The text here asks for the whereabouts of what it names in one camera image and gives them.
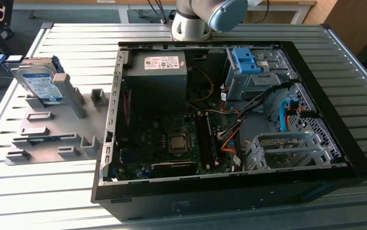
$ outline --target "white label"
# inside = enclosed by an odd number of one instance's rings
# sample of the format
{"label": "white label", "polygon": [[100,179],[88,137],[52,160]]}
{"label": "white label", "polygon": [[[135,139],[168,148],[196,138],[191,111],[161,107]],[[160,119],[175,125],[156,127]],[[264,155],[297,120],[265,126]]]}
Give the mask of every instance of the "white label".
{"label": "white label", "polygon": [[227,94],[224,92],[220,93],[220,99],[225,102],[227,101]]}
{"label": "white label", "polygon": [[235,162],[235,164],[237,165],[237,166],[240,166],[240,159],[239,159],[239,157],[235,155],[233,156],[233,162]]}
{"label": "white label", "polygon": [[48,73],[25,73],[22,78],[43,101],[56,102],[63,100],[63,95],[52,84],[52,77]]}
{"label": "white label", "polygon": [[177,56],[145,57],[144,69],[179,69]]}
{"label": "white label", "polygon": [[267,61],[256,61],[257,66],[268,66]]}
{"label": "white label", "polygon": [[96,0],[96,3],[115,3],[115,0]]}

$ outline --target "metal frame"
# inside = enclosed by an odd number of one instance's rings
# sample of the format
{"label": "metal frame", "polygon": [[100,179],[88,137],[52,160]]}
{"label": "metal frame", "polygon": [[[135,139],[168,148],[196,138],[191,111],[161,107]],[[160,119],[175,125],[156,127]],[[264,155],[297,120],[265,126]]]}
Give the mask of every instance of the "metal frame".
{"label": "metal frame", "polygon": [[[164,10],[175,10],[176,5],[164,4]],[[291,24],[301,24],[308,14],[309,4],[271,5],[271,11],[295,11]],[[14,3],[14,10],[117,10],[121,23],[129,23],[128,10],[151,10],[148,4],[24,4]],[[248,11],[265,11],[265,5],[248,7]]]}
{"label": "metal frame", "polygon": [[[239,25],[232,32],[213,34],[213,39],[249,40],[252,37],[255,40],[283,39],[295,43],[367,156],[367,72],[356,68],[355,56],[327,31],[317,25]],[[28,56],[32,53],[40,57],[56,53],[64,68],[76,76],[72,78],[73,85],[87,88],[88,84],[101,84],[109,91],[108,85],[103,84],[112,81],[120,40],[168,41],[168,27],[159,24],[55,24],[44,43],[35,45],[40,42],[37,40],[33,43],[39,53],[31,50]],[[0,132],[20,126],[21,121],[6,119],[20,118],[25,114],[25,109],[12,109],[12,106],[24,105],[17,98],[22,93],[13,80],[0,103]],[[0,144],[8,143],[12,135],[0,134]],[[0,148],[0,160],[4,160],[4,151]],[[0,227],[112,229],[152,226],[167,229],[180,224],[184,229],[241,229],[249,226],[273,230],[312,227],[349,229],[355,226],[367,229],[367,182],[339,189],[304,205],[121,223],[89,201],[93,169],[95,161],[14,168],[0,162]]]}

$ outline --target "metal table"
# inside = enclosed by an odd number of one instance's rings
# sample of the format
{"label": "metal table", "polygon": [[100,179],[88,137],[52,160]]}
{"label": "metal table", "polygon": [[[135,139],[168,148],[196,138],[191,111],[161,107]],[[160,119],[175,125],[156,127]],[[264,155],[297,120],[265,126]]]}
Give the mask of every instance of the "metal table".
{"label": "metal table", "polygon": [[[157,24],[44,24],[28,57],[59,56],[81,92],[111,88],[119,41],[168,40]],[[239,25],[215,40],[291,40],[367,155],[367,72],[332,31],[316,25]],[[4,156],[25,113],[13,81],[0,103],[0,225],[8,229],[367,229],[367,182],[313,202],[212,215],[120,223],[91,203],[95,161],[6,166]]]}

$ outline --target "blue latch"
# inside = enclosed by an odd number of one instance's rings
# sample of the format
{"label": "blue latch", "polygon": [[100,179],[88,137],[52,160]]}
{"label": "blue latch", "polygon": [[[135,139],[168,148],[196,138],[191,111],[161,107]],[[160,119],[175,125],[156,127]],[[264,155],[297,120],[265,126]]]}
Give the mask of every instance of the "blue latch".
{"label": "blue latch", "polygon": [[248,48],[233,48],[233,59],[239,65],[240,73],[260,73],[261,69],[255,63],[255,55]]}

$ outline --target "red wire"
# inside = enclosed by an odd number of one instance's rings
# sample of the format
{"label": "red wire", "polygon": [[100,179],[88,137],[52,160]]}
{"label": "red wire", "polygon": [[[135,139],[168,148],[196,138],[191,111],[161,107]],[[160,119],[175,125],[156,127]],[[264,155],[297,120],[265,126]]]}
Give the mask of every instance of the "red wire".
{"label": "red wire", "polygon": [[285,130],[288,131],[288,115],[284,116],[284,120],[285,120]]}
{"label": "red wire", "polygon": [[125,122],[125,126],[127,126],[128,116],[127,116],[127,96],[125,96],[125,93],[123,93],[123,97],[124,97],[124,122]]}

